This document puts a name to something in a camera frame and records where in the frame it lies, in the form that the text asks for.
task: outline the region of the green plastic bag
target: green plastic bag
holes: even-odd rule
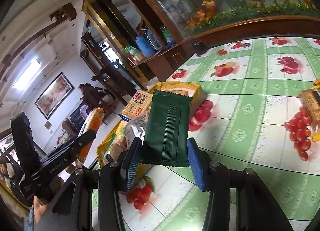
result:
[[[154,90],[141,162],[189,166],[188,124],[192,97]]]

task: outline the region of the ceiling light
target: ceiling light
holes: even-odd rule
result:
[[[18,90],[26,89],[36,78],[35,75],[40,67],[40,63],[36,59],[33,59],[20,78],[13,84],[13,87]]]

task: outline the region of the table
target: table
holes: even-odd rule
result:
[[[320,206],[319,144],[312,143],[314,154],[307,151],[310,157],[302,161],[284,122],[299,111],[299,91],[320,78],[317,42],[259,38],[217,46],[200,57],[192,56],[168,79],[201,84],[207,100],[213,102],[211,117],[189,137],[228,168],[253,168],[294,230],[303,230]],[[285,56],[298,64],[296,73],[281,71],[284,66],[278,59]],[[182,78],[173,76],[183,70],[187,72]],[[120,195],[127,230],[202,230],[209,193],[194,185],[189,167],[155,165],[146,176],[154,192],[142,210]],[[231,202],[229,230],[235,230],[235,190]]]

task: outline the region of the blue water jug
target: blue water jug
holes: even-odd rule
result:
[[[146,58],[155,54],[155,51],[151,48],[145,37],[137,37],[137,45]]]

